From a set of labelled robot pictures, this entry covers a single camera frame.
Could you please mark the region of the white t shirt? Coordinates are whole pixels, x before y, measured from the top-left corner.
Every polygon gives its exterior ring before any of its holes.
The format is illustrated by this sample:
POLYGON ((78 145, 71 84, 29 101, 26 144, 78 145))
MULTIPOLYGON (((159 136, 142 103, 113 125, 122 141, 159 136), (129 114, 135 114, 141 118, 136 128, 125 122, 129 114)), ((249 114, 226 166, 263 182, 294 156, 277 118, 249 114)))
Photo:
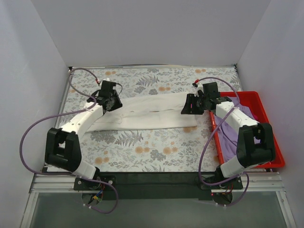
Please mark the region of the white t shirt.
POLYGON ((155 130, 195 127, 194 115, 181 114, 187 93, 168 93, 123 98, 123 106, 105 113, 87 130, 155 130))

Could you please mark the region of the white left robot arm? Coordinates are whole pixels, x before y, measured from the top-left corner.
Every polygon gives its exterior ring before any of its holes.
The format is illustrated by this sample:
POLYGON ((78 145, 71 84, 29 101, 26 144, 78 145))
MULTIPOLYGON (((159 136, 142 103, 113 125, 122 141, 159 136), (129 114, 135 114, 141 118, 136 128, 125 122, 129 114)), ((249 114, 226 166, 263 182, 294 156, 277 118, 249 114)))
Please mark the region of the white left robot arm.
POLYGON ((83 112, 76 114, 60 128, 51 128, 47 133, 45 163, 85 178, 85 185, 91 190, 100 187, 100 170, 83 160, 80 139, 105 113, 123 106, 117 86, 122 87, 109 78, 104 79, 101 88, 86 100, 83 112))

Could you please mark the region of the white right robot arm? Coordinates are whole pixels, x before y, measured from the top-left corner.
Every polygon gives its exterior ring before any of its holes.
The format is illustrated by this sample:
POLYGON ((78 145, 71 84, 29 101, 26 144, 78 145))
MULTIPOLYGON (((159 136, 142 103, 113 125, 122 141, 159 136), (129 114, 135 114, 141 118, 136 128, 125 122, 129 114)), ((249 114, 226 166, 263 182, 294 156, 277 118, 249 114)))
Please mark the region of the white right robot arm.
POLYGON ((216 125, 216 133, 223 123, 228 124, 237 133, 236 155, 216 168, 212 177, 199 180, 207 186, 221 189, 231 185, 232 180, 248 169, 268 163, 276 158, 275 140, 272 126, 260 123, 249 117, 227 96, 221 96, 216 82, 201 84, 195 81, 195 93, 187 94, 181 114, 203 114, 210 111, 221 120, 216 125))

